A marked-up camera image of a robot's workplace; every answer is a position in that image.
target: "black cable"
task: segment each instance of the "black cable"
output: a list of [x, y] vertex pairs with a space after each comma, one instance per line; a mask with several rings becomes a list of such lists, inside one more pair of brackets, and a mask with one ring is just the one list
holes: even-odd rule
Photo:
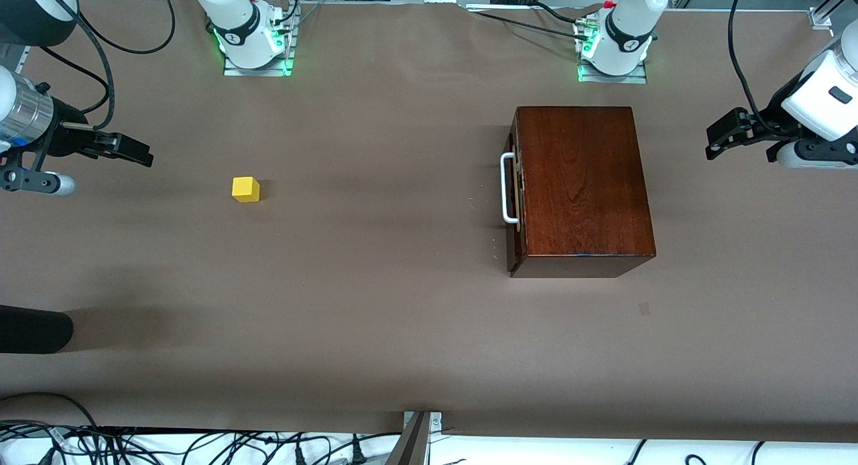
[[304, 451], [301, 450], [301, 434], [298, 434], [295, 441], [295, 465], [307, 465], [307, 461], [304, 459]]
[[104, 105], [107, 102], [107, 99], [110, 98], [110, 92], [108, 92], [108, 90], [107, 90], [107, 81], [104, 81], [104, 78], [101, 78], [99, 75], [89, 71], [86, 68], [83, 68], [82, 66], [78, 65], [76, 62], [73, 62], [73, 61], [66, 59], [64, 56], [59, 55], [54, 50], [51, 50], [49, 47], [42, 46], [41, 48], [42, 48], [42, 51], [45, 51], [45, 53], [47, 53], [49, 56], [51, 56], [56, 61], [59, 61], [61, 63], [64, 63], [65, 65], [68, 65], [68, 67], [76, 69], [80, 73], [85, 74], [89, 78], [92, 78], [93, 80], [96, 80], [96, 81], [98, 81], [99, 84], [101, 84], [101, 87], [105, 91], [104, 96], [102, 96], [101, 100], [98, 101], [95, 105], [89, 106], [89, 107], [81, 110], [80, 113], [85, 115], [91, 111], [98, 110], [98, 108], [101, 108], [101, 105]]
[[700, 465], [706, 465], [706, 462], [704, 459], [700, 458], [699, 455], [694, 455], [693, 453], [690, 454], [689, 456], [686, 456], [686, 465], [692, 465], [691, 462], [693, 459], [696, 459], [696, 461], [700, 462]]
[[26, 398], [26, 397], [51, 397], [51, 398], [59, 398], [60, 400], [70, 402], [71, 404], [74, 405], [74, 407], [77, 408], [77, 410], [79, 410], [81, 413], [83, 413], [83, 416], [86, 417], [86, 421], [88, 421], [90, 425], [92, 425], [95, 428], [98, 428], [98, 425], [95, 425], [95, 419], [89, 413], [89, 410], [86, 410], [86, 407], [84, 407], [82, 404], [80, 404], [77, 400], [74, 400], [74, 398], [67, 397], [67, 395], [63, 395], [62, 393], [53, 393], [51, 391], [28, 391], [27, 393], [16, 393], [14, 395], [9, 395], [8, 397], [0, 398], [0, 403], [2, 403], [3, 401], [13, 400], [15, 398]]
[[303, 438], [303, 435], [304, 435], [304, 434], [301, 434], [301, 435], [302, 435], [302, 437], [300, 437], [300, 440], [301, 440], [301, 441], [303, 441], [303, 442], [310, 442], [310, 441], [312, 441], [312, 440], [324, 440], [324, 441], [326, 441], [326, 442], [327, 442], [327, 444], [328, 444], [328, 455], [327, 455], [327, 457], [328, 457], [328, 458], [327, 458], [327, 460], [325, 460], [325, 465], [327, 465], [327, 464], [330, 462], [330, 456], [333, 454], [333, 452], [332, 452], [332, 450], [333, 450], [333, 449], [331, 448], [332, 446], [331, 446], [331, 443], [330, 443], [330, 438], [325, 437], [325, 435], [321, 435], [321, 436], [319, 436], [319, 437]]
[[[211, 436], [211, 435], [212, 434], [201, 435], [199, 438], [197, 438], [196, 440], [194, 440], [193, 442], [190, 443], [190, 446], [188, 447], [188, 449], [185, 450], [185, 452], [183, 454], [181, 454], [182, 455], [182, 465], [185, 465], [185, 462], [188, 461], [188, 456], [190, 455], [191, 452], [193, 452], [193, 450], [195, 450], [194, 446], [196, 446], [196, 444], [200, 443], [203, 440], [203, 438]], [[212, 440], [211, 442], [206, 443], [206, 446], [209, 446], [209, 444], [212, 444], [212, 443], [220, 440], [221, 438], [226, 437], [226, 435], [227, 434], [221, 434], [220, 437], [217, 437], [214, 440]]]
[[754, 101], [753, 95], [751, 94], [751, 87], [748, 86], [745, 74], [742, 73], [742, 68], [739, 67], [739, 60], [736, 59], [736, 49], [735, 46], [733, 46], [733, 19], [735, 19], [736, 7], [738, 6], [739, 0], [733, 0], [733, 6], [730, 7], [730, 16], [727, 20], [727, 50], [730, 52], [730, 62], [733, 63], [733, 70], [736, 71], [736, 76], [739, 77], [739, 83], [742, 84], [742, 91], [745, 92], [745, 98], [748, 100], [748, 105], [751, 105], [751, 111], [753, 111], [754, 117], [757, 118], [757, 122], [759, 122], [766, 131], [772, 133], [772, 135], [785, 136], [786, 134], [784, 132], [773, 129], [766, 120], [763, 120], [763, 117], [760, 117], [757, 102]]
[[757, 442], [756, 446], [753, 447], [753, 452], [751, 452], [751, 465], [757, 465], [757, 452], [763, 446], [765, 442]]
[[[261, 465], [269, 465], [269, 463], [273, 460], [273, 457], [277, 455], [277, 452], [280, 451], [281, 448], [286, 446], [286, 444], [295, 443], [295, 440], [299, 440], [301, 434], [294, 434], [291, 437], [287, 438], [284, 441], [280, 441], [280, 435], [276, 434], [276, 438], [257, 438], [257, 440], [261, 440], [266, 442], [267, 444], [277, 444], [276, 447], [273, 448], [272, 452], [266, 457], [265, 461], [261, 463]], [[328, 450], [330, 450], [330, 440], [328, 440]]]
[[89, 41], [93, 42], [93, 46], [95, 46], [95, 50], [99, 53], [99, 58], [101, 59], [101, 64], [105, 68], [105, 77], [107, 77], [107, 116], [105, 119], [99, 123], [98, 125], [93, 125], [94, 130], [104, 129], [110, 122], [113, 120], [113, 111], [116, 110], [116, 87], [113, 84], [113, 71], [110, 69], [110, 62], [107, 61], [107, 55], [105, 55], [104, 48], [101, 47], [98, 38], [93, 34], [92, 29], [89, 29], [89, 26], [83, 22], [83, 19], [80, 18], [79, 14], [75, 10], [73, 10], [68, 4], [66, 4], [63, 0], [55, 0], [56, 4], [65, 10], [71, 18], [73, 18], [74, 22], [83, 29], [86, 37], [89, 38]]
[[527, 4], [527, 5], [528, 5], [528, 6], [541, 7], [542, 9], [544, 9], [544, 10], [548, 11], [548, 14], [551, 14], [551, 16], [554, 16], [554, 18], [557, 18], [557, 19], [559, 19], [559, 20], [561, 20], [561, 21], [563, 21], [563, 22], [566, 22], [566, 23], [573, 23], [573, 25], [574, 25], [574, 23], [575, 23], [575, 19], [566, 18], [566, 16], [563, 16], [563, 14], [560, 14], [560, 13], [556, 12], [555, 10], [553, 10], [550, 6], [548, 6], [548, 5], [547, 5], [547, 4], [545, 4], [545, 3], [542, 3], [542, 2], [537, 1], [537, 2], [528, 2], [528, 4]]
[[164, 1], [166, 1], [166, 6], [168, 6], [170, 10], [170, 34], [166, 37], [166, 40], [164, 40], [162, 44], [159, 44], [159, 46], [156, 46], [150, 50], [132, 50], [131, 48], [126, 48], [125, 46], [120, 46], [120, 44], [113, 43], [113, 41], [105, 38], [105, 35], [100, 34], [99, 31], [95, 29], [95, 26], [93, 26], [92, 23], [86, 20], [86, 17], [83, 15], [83, 13], [80, 13], [80, 18], [83, 19], [83, 22], [85, 22], [86, 25], [93, 30], [94, 34], [98, 35], [98, 37], [101, 38], [102, 41], [109, 44], [110, 46], [113, 46], [117, 50], [125, 51], [125, 53], [131, 53], [132, 55], [151, 55], [153, 53], [157, 53], [158, 51], [165, 49], [166, 46], [172, 41], [172, 37], [174, 37], [174, 35], [176, 34], [176, 11], [174, 10], [174, 8], [172, 8], [172, 1]]
[[122, 446], [122, 443], [117, 438], [107, 438], [107, 449], [114, 452], [113, 465], [122, 465], [122, 462], [125, 465], [131, 465], [128, 455], [125, 453], [125, 447]]
[[358, 434], [352, 434], [352, 465], [364, 465], [364, 463], [367, 463], [367, 457], [364, 456], [364, 450], [361, 450]]
[[233, 457], [239, 451], [239, 449], [245, 446], [254, 450], [258, 450], [258, 452], [261, 452], [267, 458], [267, 452], [265, 450], [260, 449], [260, 447], [251, 446], [251, 444], [248, 444], [249, 441], [253, 440], [258, 435], [259, 434], [236, 434], [236, 440], [233, 440], [232, 443], [228, 444], [225, 449], [221, 450], [221, 453], [218, 453], [216, 456], [214, 456], [214, 458], [211, 462], [208, 463], [208, 465], [215, 465], [217, 459], [221, 458], [221, 455], [223, 455], [224, 453], [227, 453], [227, 457], [224, 459], [224, 462], [221, 465], [229, 465], [230, 463], [232, 463]]
[[294, 1], [289, 2], [289, 14], [287, 14], [286, 16], [283, 16], [283, 19], [281, 19], [280, 22], [282, 23], [283, 21], [288, 21], [289, 18], [292, 18], [292, 16], [294, 16], [294, 14], [295, 14], [295, 10], [297, 10], [297, 9], [298, 9], [298, 0], [294, 0]]
[[641, 449], [643, 449], [644, 444], [646, 444], [646, 438], [644, 438], [644, 440], [641, 440], [641, 443], [637, 444], [637, 447], [635, 447], [635, 453], [632, 454], [631, 459], [626, 462], [625, 465], [635, 465], [635, 462], [637, 462], [637, 456], [640, 455]]
[[352, 446], [352, 443], [362, 442], [365, 440], [372, 440], [373, 438], [379, 438], [379, 437], [392, 437], [394, 435], [402, 435], [402, 432], [401, 431], [389, 431], [386, 434], [375, 434], [375, 435], [367, 435], [365, 437], [360, 437], [360, 438], [358, 438], [358, 440], [352, 440], [349, 443], [343, 444], [343, 446], [336, 447], [335, 449], [328, 452], [327, 455], [325, 455], [322, 458], [319, 458], [318, 460], [313, 462], [312, 465], [319, 465], [319, 463], [321, 463], [322, 460], [325, 460], [325, 459], [328, 459], [328, 462], [330, 462], [330, 457], [333, 456], [334, 453], [340, 452], [340, 450]]
[[503, 21], [505, 23], [512, 23], [512, 25], [523, 26], [524, 28], [536, 29], [537, 31], [544, 31], [547, 34], [556, 34], [556, 35], [561, 35], [561, 36], [567, 36], [567, 37], [575, 38], [576, 40], [582, 40], [582, 41], [587, 40], [587, 37], [585, 37], [584, 35], [568, 34], [567, 32], [557, 31], [557, 29], [543, 28], [542, 26], [530, 25], [529, 23], [523, 23], [520, 21], [512, 20], [512, 19], [501, 18], [500, 16], [495, 16], [494, 14], [487, 14], [487, 13], [482, 13], [479, 11], [475, 12], [475, 14], [479, 14], [480, 16], [485, 16], [485, 18], [491, 18], [491, 19]]
[[[107, 458], [113, 458], [114, 462], [116, 462], [117, 459], [122, 458], [123, 460], [125, 460], [127, 462], [126, 456], [137, 456], [137, 458], [140, 458], [140, 459], [144, 460], [145, 462], [151, 463], [152, 465], [162, 465], [162, 462], [160, 462], [160, 460], [158, 460], [158, 458], [156, 456], [154, 456], [154, 454], [161, 454], [161, 453], [171, 454], [172, 453], [172, 452], [150, 452], [149, 450], [146, 450], [144, 447], [139, 446], [139, 444], [132, 442], [131, 440], [129, 440], [129, 438], [122, 438], [122, 437], [117, 437], [116, 435], [104, 434], [104, 432], [95, 431], [95, 429], [89, 429], [86, 427], [72, 426], [72, 425], [54, 426], [54, 425], [49, 425], [49, 424], [42, 423], [42, 422], [26, 422], [24, 420], [0, 421], [0, 424], [8, 424], [8, 423], [13, 423], [13, 426], [27, 426], [27, 429], [25, 429], [24, 431], [20, 431], [19, 429], [13, 429], [12, 426], [9, 426], [9, 428], [7, 428], [4, 431], [4, 433], [7, 435], [9, 435], [9, 434], [11, 434], [11, 435], [9, 435], [7, 437], [0, 438], [0, 442], [6, 441], [6, 440], [12, 440], [12, 438], [25, 438], [28, 435], [33, 434], [34, 432], [37, 432], [37, 431], [49, 432], [50, 429], [56, 429], [56, 428], [65, 428], [65, 429], [69, 429], [70, 431], [73, 431], [74, 432], [73, 434], [77, 437], [77, 440], [78, 440], [78, 448], [80, 450], [82, 450], [82, 453], [67, 452], [66, 450], [63, 450], [60, 447], [60, 444], [56, 440], [53, 440], [54, 446], [56, 447], [56, 449], [58, 449], [58, 452], [61, 453], [62, 461], [64, 461], [64, 463], [65, 463], [65, 456], [88, 456], [92, 465], [98, 465], [97, 459], [99, 459], [99, 458], [101, 459], [101, 463], [103, 465], [105, 465], [105, 464], [107, 464], [107, 462], [106, 462]], [[96, 450], [92, 450], [89, 448], [89, 444], [86, 442], [85, 437], [83, 437], [83, 434], [88, 434], [94, 438], [94, 444], [96, 446]], [[96, 437], [98, 437], [98, 438], [104, 437], [107, 439], [107, 441], [108, 441], [107, 450], [101, 450], [101, 447], [99, 447], [98, 442], [95, 441]], [[119, 446], [112, 446], [110, 443], [111, 440], [113, 440], [115, 443], [118, 443]], [[140, 452], [134, 452], [134, 450], [127, 450], [126, 446], [128, 446], [128, 445], [133, 446], [135, 449], [140, 450]]]

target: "wood grain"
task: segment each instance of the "wood grain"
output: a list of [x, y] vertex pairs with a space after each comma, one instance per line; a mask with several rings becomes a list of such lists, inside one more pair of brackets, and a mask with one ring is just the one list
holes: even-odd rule
[[527, 254], [656, 254], [634, 117], [624, 107], [522, 107]]

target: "black cylinder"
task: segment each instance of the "black cylinder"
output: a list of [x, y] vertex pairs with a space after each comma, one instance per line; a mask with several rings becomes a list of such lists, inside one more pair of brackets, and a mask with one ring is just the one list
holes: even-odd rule
[[[24, 46], [55, 46], [74, 31], [74, 19], [56, 19], [36, 0], [0, 0], [0, 43], [23, 44]], [[66, 2], [77, 9], [77, 0]], [[53, 0], [47, 2], [53, 6]], [[60, 8], [59, 14], [67, 12]]]
[[62, 312], [0, 306], [0, 352], [51, 354], [71, 340], [74, 324]]
[[69, 130], [60, 125], [61, 122], [85, 124], [86, 117], [80, 113], [80, 110], [56, 98], [53, 98], [53, 102], [54, 120], [51, 124], [56, 128], [51, 138], [51, 145], [48, 147], [48, 155], [65, 157], [91, 144], [95, 140], [95, 133], [86, 130]]

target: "brown table surface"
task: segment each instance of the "brown table surface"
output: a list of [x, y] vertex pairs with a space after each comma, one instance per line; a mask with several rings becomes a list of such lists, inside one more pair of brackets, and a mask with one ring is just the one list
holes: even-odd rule
[[[126, 46], [168, 30], [163, 1], [83, 8]], [[202, 9], [177, 13], [168, 49], [107, 48], [110, 129], [154, 167], [49, 159], [75, 196], [0, 196], [3, 303], [78, 325], [77, 351], [0, 356], [3, 393], [67, 392], [105, 425], [375, 431], [435, 408], [461, 434], [858, 440], [855, 174], [764, 144], [706, 161], [706, 127], [744, 105], [726, 13], [666, 13], [646, 86], [578, 83], [568, 40], [453, 5], [325, 5], [292, 77], [227, 78]], [[828, 38], [803, 13], [736, 28], [761, 105]], [[79, 31], [58, 51], [99, 68]], [[101, 93], [39, 50], [24, 74], [79, 107]], [[634, 108], [658, 257], [506, 275], [518, 105]], [[263, 202], [230, 197], [244, 175]]]

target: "metal clamp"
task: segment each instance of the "metal clamp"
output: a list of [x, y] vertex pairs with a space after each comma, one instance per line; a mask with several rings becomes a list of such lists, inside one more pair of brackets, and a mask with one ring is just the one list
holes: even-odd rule
[[506, 151], [500, 156], [500, 205], [503, 209], [503, 221], [507, 224], [518, 224], [518, 217], [509, 217], [509, 208], [506, 205], [506, 168], [503, 165], [505, 163], [503, 160], [513, 159], [513, 157], [515, 157], [514, 151]]
[[846, 0], [822, 0], [818, 7], [811, 7], [807, 12], [813, 29], [831, 31], [831, 14]]

